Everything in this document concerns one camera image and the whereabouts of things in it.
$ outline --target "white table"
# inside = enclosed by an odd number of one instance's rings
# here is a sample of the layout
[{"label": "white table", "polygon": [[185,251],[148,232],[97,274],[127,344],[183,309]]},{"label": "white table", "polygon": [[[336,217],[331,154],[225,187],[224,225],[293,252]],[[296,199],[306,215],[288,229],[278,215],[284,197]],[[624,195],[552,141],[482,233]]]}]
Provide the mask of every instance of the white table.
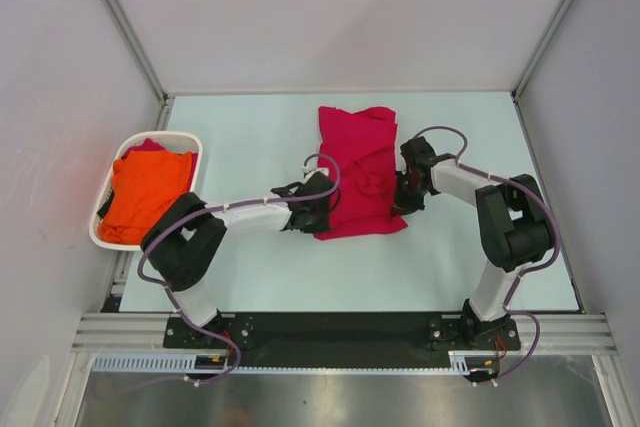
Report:
[{"label": "white table", "polygon": [[[184,96],[175,99],[167,129],[191,132],[203,143],[201,198],[261,197],[301,179],[304,157],[320,143],[321,105],[392,108],[397,148],[423,127],[454,126],[469,138],[466,163],[504,176],[535,175],[506,92]],[[460,145],[446,132],[430,132],[428,140],[438,153]],[[326,242],[297,232],[227,236],[210,288],[223,311],[459,310],[485,264],[475,209],[446,195],[428,197],[425,211],[407,222],[393,235]],[[138,278],[140,254],[133,257],[120,310],[171,310],[162,289]],[[145,272],[157,275],[149,264]],[[527,277],[512,306],[575,311],[563,261]]]}]

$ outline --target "cloth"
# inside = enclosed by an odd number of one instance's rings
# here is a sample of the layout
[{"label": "cloth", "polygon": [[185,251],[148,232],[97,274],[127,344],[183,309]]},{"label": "cloth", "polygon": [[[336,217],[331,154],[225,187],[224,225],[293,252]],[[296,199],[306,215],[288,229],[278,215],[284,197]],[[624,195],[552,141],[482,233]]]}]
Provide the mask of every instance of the cloth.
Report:
[{"label": "cloth", "polygon": [[[129,147],[125,151],[125,153],[122,154],[122,157],[120,158],[122,160],[126,160],[131,152],[154,152],[157,150],[166,150],[166,149],[164,148],[164,146],[160,145],[159,143],[154,142],[153,140],[147,138],[147,139],[144,139],[144,142],[142,142],[142,144]],[[189,175],[189,186],[191,186],[191,181],[193,180],[193,176],[195,175],[196,162],[198,160],[198,154],[192,154],[192,156],[193,158],[191,161],[191,173]],[[100,217],[101,219],[104,219],[104,217],[109,212],[109,209],[111,208],[111,204],[113,203],[114,197],[115,197],[114,192],[113,190],[111,190],[111,194],[109,195],[109,198],[106,200],[104,204],[102,204],[100,209],[98,209],[98,212],[96,212],[98,217]]]},{"label": "cloth", "polygon": [[[320,107],[318,120],[322,144],[320,153],[331,156],[340,167],[340,201],[329,215],[330,232],[316,234],[320,240],[366,234],[392,234],[407,227],[392,216],[396,189],[396,114],[386,107],[372,107],[350,113]],[[329,161],[330,179],[336,175]],[[338,200],[334,193],[331,205]]]},{"label": "cloth", "polygon": [[100,238],[139,244],[171,204],[189,190],[193,154],[132,151],[113,163],[114,199],[98,227]]},{"label": "cloth", "polygon": [[127,160],[127,157],[129,157],[129,154],[131,152],[153,152],[156,150],[166,150],[164,148],[163,145],[160,145],[157,142],[154,142],[153,140],[147,138],[144,139],[144,142],[142,142],[140,145],[134,145],[133,147],[129,147],[124,154],[122,154],[122,157],[120,157],[122,160]]}]

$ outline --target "orange cloth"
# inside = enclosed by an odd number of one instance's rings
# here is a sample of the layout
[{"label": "orange cloth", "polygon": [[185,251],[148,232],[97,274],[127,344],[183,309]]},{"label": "orange cloth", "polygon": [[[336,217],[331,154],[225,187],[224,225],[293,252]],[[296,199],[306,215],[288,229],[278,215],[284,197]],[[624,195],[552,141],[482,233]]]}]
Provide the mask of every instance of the orange cloth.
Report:
[{"label": "orange cloth", "polygon": [[100,238],[135,245],[171,204],[189,190],[193,154],[166,150],[131,152],[113,163],[115,193],[109,212],[98,227]]}]

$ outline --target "wire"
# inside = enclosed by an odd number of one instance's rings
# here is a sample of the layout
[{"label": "wire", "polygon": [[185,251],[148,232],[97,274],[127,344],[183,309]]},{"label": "wire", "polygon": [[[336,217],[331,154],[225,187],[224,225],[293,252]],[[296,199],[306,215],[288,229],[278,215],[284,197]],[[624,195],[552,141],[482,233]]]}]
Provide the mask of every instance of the wire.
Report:
[{"label": "wire", "polygon": [[[169,235],[171,235],[173,232],[175,232],[179,228],[183,227],[188,222],[190,222],[193,219],[195,219],[197,217],[200,217],[202,215],[221,212],[221,211],[223,211],[225,209],[236,209],[236,208],[239,208],[239,207],[247,207],[247,206],[250,206],[250,205],[288,203],[288,202],[292,202],[292,201],[293,202],[304,202],[304,201],[309,201],[309,200],[317,200],[317,199],[321,199],[323,197],[327,197],[327,196],[332,195],[334,192],[336,192],[338,190],[338,188],[340,186],[340,180],[341,180],[340,179],[340,168],[338,167],[338,164],[336,163],[336,161],[333,158],[331,158],[328,155],[320,154],[320,153],[309,155],[304,160],[304,167],[306,167],[307,164],[309,163],[309,161],[311,159],[314,159],[314,158],[326,159],[327,161],[329,161],[329,163],[334,168],[335,175],[336,175],[336,180],[335,180],[334,185],[329,190],[327,190],[325,192],[321,192],[319,194],[305,195],[305,196],[300,196],[300,197],[295,197],[295,196],[294,197],[273,197],[273,198],[269,198],[269,199],[260,198],[260,199],[242,200],[242,201],[239,201],[239,202],[234,202],[232,204],[229,204],[228,206],[218,205],[218,206],[215,206],[215,207],[206,207],[204,209],[200,209],[200,210],[197,210],[195,212],[192,212],[191,214],[183,217],[179,221],[177,221],[177,222],[173,223],[172,225],[170,225],[169,227],[167,227],[155,239],[153,239],[153,241],[142,252],[142,257],[140,258],[140,262],[138,262],[138,269],[137,269],[138,276],[142,280],[145,280],[147,282],[151,282],[153,284],[157,284],[157,285],[162,286],[164,291],[165,291],[165,293],[167,294],[167,297],[169,298],[169,301],[175,307],[176,312],[178,313],[178,315],[180,315],[180,317],[182,318],[183,322],[185,324],[187,324],[191,329],[193,329],[196,332],[199,332],[199,333],[201,333],[203,335],[211,337],[211,338],[213,338],[215,340],[219,340],[221,342],[224,342],[230,348],[232,348],[236,353],[236,358],[235,358],[235,361],[234,361],[233,365],[228,366],[224,371],[220,372],[215,377],[212,377],[212,378],[206,379],[206,380],[197,380],[197,381],[195,381],[194,382],[195,386],[207,385],[207,384],[212,384],[214,382],[218,382],[218,381],[222,380],[223,378],[225,378],[227,375],[229,375],[231,372],[233,372],[233,370],[235,370],[240,365],[240,361],[242,359],[242,354],[240,352],[240,348],[230,338],[227,338],[224,335],[216,334],[215,332],[211,332],[210,330],[203,329],[199,325],[196,325],[187,316],[187,314],[182,309],[182,306],[180,305],[180,302],[176,298],[175,294],[171,291],[171,288],[169,287],[169,284],[167,284],[164,280],[160,280],[160,279],[156,279],[156,278],[153,278],[153,277],[149,277],[148,275],[146,275],[144,273],[143,270],[144,270],[145,262],[149,259],[149,255],[151,255],[151,252],[153,252],[153,250],[164,239],[166,239]],[[163,377],[161,379],[154,379],[153,382],[151,382],[151,381],[145,382],[143,384],[140,384],[140,385],[137,385],[137,386],[134,386],[134,387],[130,387],[129,389],[126,389],[126,391],[127,392],[132,392],[132,391],[147,387],[149,385],[153,385],[153,384],[156,384],[156,383],[164,382],[166,380],[178,380],[178,379],[184,380],[184,377],[169,376],[169,377]]]},{"label": "wire", "polygon": [[502,340],[502,338],[497,335],[495,338],[495,344],[496,344],[496,355],[498,355],[498,360],[502,360],[507,356],[507,346],[504,343],[504,341]]},{"label": "wire", "polygon": [[422,135],[423,133],[429,132],[432,130],[446,130],[449,132],[453,132],[454,134],[458,135],[462,139],[462,148],[458,151],[458,153],[455,156],[456,165],[458,165],[460,169],[466,172],[469,172],[470,174],[474,174],[479,177],[486,178],[488,180],[495,180],[498,182],[502,182],[506,185],[509,185],[510,187],[518,189],[524,195],[526,195],[529,199],[531,199],[538,207],[540,207],[546,219],[549,221],[549,224],[551,225],[551,231],[552,231],[552,237],[553,237],[553,253],[551,254],[551,257],[549,257],[549,260],[547,260],[546,262],[543,262],[540,265],[534,265],[532,267],[527,267],[525,269],[522,269],[514,279],[513,283],[511,284],[511,287],[509,287],[509,290],[507,291],[507,295],[505,296],[505,299],[502,302],[502,307],[504,308],[507,314],[511,316],[523,315],[525,317],[529,317],[535,324],[535,334],[533,337],[533,342],[531,342],[531,347],[529,348],[528,352],[524,355],[524,357],[520,360],[520,362],[516,364],[514,368],[498,376],[499,379],[502,379],[504,377],[511,375],[518,369],[520,369],[531,358],[531,356],[533,355],[533,352],[536,350],[536,347],[538,346],[538,341],[540,340],[540,322],[538,321],[536,316],[533,315],[531,312],[526,312],[524,310],[509,310],[508,306],[511,303],[511,300],[513,299],[513,296],[515,295],[516,290],[518,289],[518,286],[520,285],[520,282],[522,281],[522,278],[525,275],[530,274],[532,272],[544,270],[558,259],[558,256],[560,255],[560,229],[553,215],[553,212],[551,212],[551,209],[549,209],[549,207],[545,205],[542,199],[538,197],[536,194],[534,194],[530,189],[510,179],[506,179],[504,177],[500,177],[495,174],[489,174],[488,172],[485,172],[480,169],[476,169],[475,167],[471,167],[469,165],[465,165],[462,162],[460,162],[460,157],[462,156],[462,154],[464,154],[465,150],[467,150],[467,147],[469,145],[469,140],[467,139],[467,136],[464,135],[462,131],[446,125],[435,125],[432,127],[427,127],[426,129],[422,129],[420,132],[414,135],[413,138],[416,138],[419,135]]}]

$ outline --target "white basket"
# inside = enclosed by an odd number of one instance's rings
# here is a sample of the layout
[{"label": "white basket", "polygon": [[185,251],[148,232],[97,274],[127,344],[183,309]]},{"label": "white basket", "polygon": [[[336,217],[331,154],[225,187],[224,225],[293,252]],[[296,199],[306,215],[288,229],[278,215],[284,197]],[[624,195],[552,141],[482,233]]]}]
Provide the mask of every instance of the white basket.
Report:
[{"label": "white basket", "polygon": [[[198,154],[198,160],[196,161],[196,167],[193,170],[193,179],[191,179],[191,185],[189,186],[189,190],[193,190],[196,185],[196,179],[198,178],[198,170],[200,170],[200,162],[202,161],[202,143],[200,140],[186,132],[167,132],[165,130],[152,131],[152,132],[142,132],[140,134],[136,134],[132,137],[129,137],[118,149],[116,152],[116,156],[113,159],[114,162],[121,158],[124,153],[127,151],[129,147],[133,147],[135,145],[142,144],[145,139],[151,139],[154,142],[162,145],[165,149],[170,152],[175,152],[176,154],[184,154],[185,152],[193,152],[194,154]],[[93,209],[93,217],[91,218],[91,224],[89,225],[89,236],[91,240],[95,242],[96,245],[100,247],[104,247],[105,249],[111,250],[125,250],[130,252],[135,252],[140,250],[139,245],[123,245],[123,244],[112,244],[109,242],[105,242],[100,240],[98,237],[98,226],[102,219],[98,217],[98,210],[102,205],[107,201],[109,196],[111,195],[111,178],[113,177],[113,164],[109,166],[109,172],[107,173],[107,178],[104,180],[102,184],[102,190],[100,191],[100,195],[98,196],[98,200],[96,200],[96,205]]]}]

